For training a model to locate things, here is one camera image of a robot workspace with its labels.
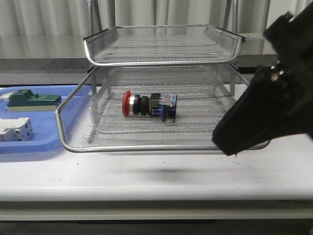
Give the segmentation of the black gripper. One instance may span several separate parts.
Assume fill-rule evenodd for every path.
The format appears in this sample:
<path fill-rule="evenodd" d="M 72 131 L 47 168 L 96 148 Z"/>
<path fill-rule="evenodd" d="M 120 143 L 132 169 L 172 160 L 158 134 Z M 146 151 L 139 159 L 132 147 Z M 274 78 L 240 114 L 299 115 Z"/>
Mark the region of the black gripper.
<path fill-rule="evenodd" d="M 228 156 L 278 137 L 313 135 L 313 5 L 280 16 L 264 36 L 277 52 L 274 74 L 260 67 L 212 134 Z"/>

